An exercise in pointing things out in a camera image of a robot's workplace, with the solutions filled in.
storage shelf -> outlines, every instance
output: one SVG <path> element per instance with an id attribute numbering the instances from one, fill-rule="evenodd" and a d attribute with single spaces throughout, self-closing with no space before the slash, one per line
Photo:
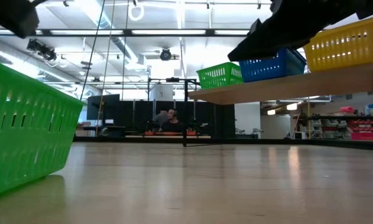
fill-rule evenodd
<path id="1" fill-rule="evenodd" d="M 219 105 L 373 91 L 373 63 L 189 92 Z"/>
<path id="2" fill-rule="evenodd" d="M 316 120 L 316 119 L 340 119 L 340 120 L 373 120 L 373 116 L 310 116 L 307 118 L 299 117 L 299 120 Z"/>

metal pole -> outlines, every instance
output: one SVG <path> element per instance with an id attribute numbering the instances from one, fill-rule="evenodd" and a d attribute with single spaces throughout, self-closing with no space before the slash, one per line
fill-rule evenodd
<path id="1" fill-rule="evenodd" d="M 132 127 L 136 126 L 136 100 L 132 101 Z"/>
<path id="2" fill-rule="evenodd" d="M 197 91 L 198 87 L 195 82 L 195 91 Z M 196 99 L 193 100 L 193 119 L 196 119 Z"/>
<path id="3" fill-rule="evenodd" d="M 152 105 L 152 120 L 155 119 L 155 112 L 156 112 L 156 100 L 154 100 Z"/>
<path id="4" fill-rule="evenodd" d="M 311 116 L 310 107 L 311 107 L 310 97 L 308 97 L 308 117 Z M 311 139 L 311 121 L 309 119 L 307 121 L 308 121 L 308 139 Z"/>
<path id="5" fill-rule="evenodd" d="M 183 146 L 187 146 L 187 129 L 188 129 L 188 80 L 184 80 L 184 130 L 183 130 Z"/>
<path id="6" fill-rule="evenodd" d="M 147 93 L 148 93 L 148 102 L 149 102 L 149 91 L 150 91 L 150 78 L 148 78 L 148 91 L 147 91 Z"/>

ceiling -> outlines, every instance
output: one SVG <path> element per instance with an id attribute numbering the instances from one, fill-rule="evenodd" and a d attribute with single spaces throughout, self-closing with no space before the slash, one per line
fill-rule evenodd
<path id="1" fill-rule="evenodd" d="M 272 13 L 269 9 L 270 0 L 261 0 L 261 8 L 257 8 L 255 0 L 209 0 L 210 8 L 207 9 L 207 0 L 140 0 L 138 5 L 144 8 L 144 15 L 138 21 L 133 21 L 127 16 L 127 2 L 116 0 L 105 1 L 104 13 L 108 19 L 113 17 L 115 29 L 249 29 L 256 20 L 269 18 Z M 48 0 L 37 7 L 40 24 L 38 29 L 96 29 L 96 24 L 90 19 L 89 12 L 100 14 L 100 8 L 93 4 L 102 4 L 103 0 L 74 0 L 68 1 L 69 7 L 63 5 L 62 0 Z M 141 10 L 132 10 L 132 15 L 137 17 Z M 355 15 L 340 21 L 329 28 L 357 21 Z M 91 52 L 93 58 L 88 80 L 93 77 L 106 75 L 114 77 L 113 80 L 125 75 L 125 80 L 138 82 L 147 80 L 145 70 L 124 68 L 122 52 L 107 37 L 98 37 L 94 45 L 94 38 L 87 37 L 38 37 L 38 40 L 55 48 L 58 58 L 63 60 L 51 63 L 51 66 L 61 72 L 71 75 L 79 80 L 84 80 L 81 75 L 83 70 L 82 60 L 89 61 Z M 158 54 L 163 48 L 169 48 L 172 54 L 183 56 L 185 76 L 198 78 L 197 70 L 220 63 L 228 62 L 227 54 L 243 40 L 243 37 L 127 37 L 126 45 L 136 55 L 145 55 L 146 65 L 152 66 L 160 77 L 172 77 L 174 69 L 181 69 L 181 61 L 170 63 L 161 62 Z M 20 52 L 30 54 L 26 49 L 29 39 L 18 37 L 0 37 L 0 42 Z M 32 55 L 43 62 L 36 54 Z M 158 70 L 158 67 L 170 67 L 167 70 Z"/>

person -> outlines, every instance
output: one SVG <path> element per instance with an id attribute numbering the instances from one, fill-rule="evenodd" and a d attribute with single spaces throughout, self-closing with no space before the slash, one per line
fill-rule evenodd
<path id="1" fill-rule="evenodd" d="M 168 121 L 164 122 L 160 128 L 161 132 L 173 132 L 173 133 L 182 133 L 183 125 L 177 119 L 176 109 L 170 109 L 167 113 Z"/>
<path id="2" fill-rule="evenodd" d="M 167 117 L 167 109 L 161 108 L 158 115 L 155 116 L 154 122 L 159 125 L 159 127 L 162 127 L 162 125 L 168 121 Z"/>

black object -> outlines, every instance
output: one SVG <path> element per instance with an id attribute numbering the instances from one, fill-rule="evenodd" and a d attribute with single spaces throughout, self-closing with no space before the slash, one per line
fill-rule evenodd
<path id="1" fill-rule="evenodd" d="M 258 29 L 260 26 L 262 25 L 262 22 L 260 19 L 257 19 L 251 26 L 250 26 L 250 32 L 248 33 L 248 35 L 251 35 L 252 33 L 254 33 L 254 31 L 256 31 L 256 29 Z"/>
<path id="2" fill-rule="evenodd" d="M 154 131 L 154 130 L 159 130 L 160 126 L 156 124 L 155 121 L 148 120 L 142 123 L 142 129 L 144 131 Z"/>
<path id="3" fill-rule="evenodd" d="M 282 4 L 282 0 L 271 0 L 271 1 L 272 3 L 269 9 L 271 10 L 273 14 L 275 14 L 279 10 L 280 5 Z"/>
<path id="4" fill-rule="evenodd" d="M 364 10 L 359 10 L 356 12 L 359 19 L 366 18 L 373 15 L 373 0 L 366 0 L 366 4 L 362 5 Z"/>
<path id="5" fill-rule="evenodd" d="M 160 53 L 160 59 L 163 61 L 171 60 L 172 53 L 170 52 L 170 49 L 163 49 L 162 53 Z"/>
<path id="6" fill-rule="evenodd" d="M 120 95 L 105 95 L 103 96 L 103 105 L 101 106 L 101 113 L 98 116 L 99 104 L 101 103 L 101 96 L 91 96 L 87 99 L 87 120 L 104 120 L 113 119 L 113 123 L 120 117 L 119 106 Z"/>
<path id="7" fill-rule="evenodd" d="M 278 11 L 229 55 L 230 61 L 274 57 L 281 47 L 298 49 L 319 31 L 359 11 L 373 13 L 372 0 L 283 0 Z"/>
<path id="8" fill-rule="evenodd" d="M 37 54 L 44 58 L 47 61 L 54 61 L 57 59 L 57 54 L 55 53 L 55 49 L 51 47 L 47 47 L 47 45 L 39 42 L 38 40 L 29 40 L 27 50 L 31 52 L 37 52 Z"/>
<path id="9" fill-rule="evenodd" d="M 92 65 L 93 65 L 92 63 L 85 62 L 85 61 L 81 61 L 80 63 L 81 63 L 82 65 L 86 65 L 86 66 L 92 66 Z"/>
<path id="10" fill-rule="evenodd" d="M 295 139 L 303 139 L 303 134 L 302 133 L 294 133 Z"/>
<path id="11" fill-rule="evenodd" d="M 35 7 L 46 0 L 0 0 L 0 25 L 18 37 L 32 35 L 39 25 Z"/>
<path id="12" fill-rule="evenodd" d="M 166 82 L 180 82 L 180 78 L 166 78 Z"/>
<path id="13" fill-rule="evenodd" d="M 63 6 L 69 7 L 68 0 L 64 0 L 62 3 L 63 3 Z"/>

